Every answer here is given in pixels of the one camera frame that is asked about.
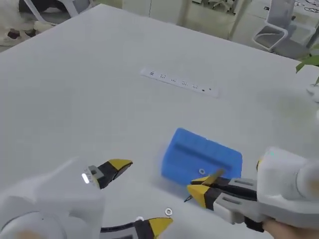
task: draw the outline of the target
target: blue plastic container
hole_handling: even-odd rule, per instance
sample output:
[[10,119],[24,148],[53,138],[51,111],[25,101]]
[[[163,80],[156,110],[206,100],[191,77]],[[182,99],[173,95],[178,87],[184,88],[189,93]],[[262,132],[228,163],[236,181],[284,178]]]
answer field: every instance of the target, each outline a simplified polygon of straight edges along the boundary
[[240,178],[242,162],[240,152],[178,128],[165,153],[161,174],[181,185],[220,168],[225,170],[223,177]]

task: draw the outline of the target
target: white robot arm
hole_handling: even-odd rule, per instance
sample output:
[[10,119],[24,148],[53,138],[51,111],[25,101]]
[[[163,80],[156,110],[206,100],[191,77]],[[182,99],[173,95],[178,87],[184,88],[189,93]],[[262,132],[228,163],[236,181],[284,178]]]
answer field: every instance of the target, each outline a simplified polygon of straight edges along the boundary
[[232,224],[245,223],[263,232],[263,222],[271,218],[298,228],[319,228],[319,160],[271,147],[257,170],[257,180],[212,175],[193,180],[187,188],[202,207]]
[[89,166],[73,159],[51,173],[26,179],[0,194],[1,239],[153,239],[170,218],[103,228],[101,189],[132,162],[112,159]]

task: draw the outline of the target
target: table surface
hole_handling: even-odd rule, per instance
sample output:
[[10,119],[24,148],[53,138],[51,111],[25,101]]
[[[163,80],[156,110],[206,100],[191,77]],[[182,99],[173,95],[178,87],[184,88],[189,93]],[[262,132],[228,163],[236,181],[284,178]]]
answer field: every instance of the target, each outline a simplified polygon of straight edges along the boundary
[[[297,62],[172,24],[97,6],[0,54],[0,189],[81,156],[134,165],[104,191],[105,226],[163,217],[166,239],[265,239],[230,225],[160,176],[183,127],[240,151],[256,178],[268,146],[319,155],[318,106],[305,88],[319,74]],[[143,67],[219,87],[215,99],[140,75]]]

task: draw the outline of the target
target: white power strip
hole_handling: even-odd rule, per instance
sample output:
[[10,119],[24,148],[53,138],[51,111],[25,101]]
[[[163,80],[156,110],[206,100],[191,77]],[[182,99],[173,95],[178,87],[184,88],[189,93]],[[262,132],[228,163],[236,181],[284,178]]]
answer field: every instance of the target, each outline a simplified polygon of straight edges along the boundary
[[174,85],[174,86],[178,86],[178,87],[181,87],[184,89],[188,89],[191,91],[195,91],[198,93],[209,95],[209,96],[212,96],[214,98],[219,97],[219,89],[217,89],[217,88],[199,86],[195,83],[190,83],[187,80],[182,80],[182,79],[179,79],[178,77],[169,76],[163,72],[154,71],[154,70],[144,68],[141,71],[141,75],[158,80],[158,81],[162,81],[162,82]]

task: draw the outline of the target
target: green plant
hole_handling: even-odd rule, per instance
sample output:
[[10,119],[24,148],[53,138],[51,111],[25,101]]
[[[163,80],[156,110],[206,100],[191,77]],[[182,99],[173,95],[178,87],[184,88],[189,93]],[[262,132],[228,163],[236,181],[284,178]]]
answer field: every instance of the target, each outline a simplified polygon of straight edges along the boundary
[[[314,49],[319,49],[319,44],[312,48],[312,50]],[[316,55],[316,56],[310,55],[307,58],[303,59],[301,63],[298,66],[296,66],[296,73],[298,73],[305,65],[319,66],[319,55]],[[315,82],[315,85],[318,85],[318,84],[319,84],[319,76]]]

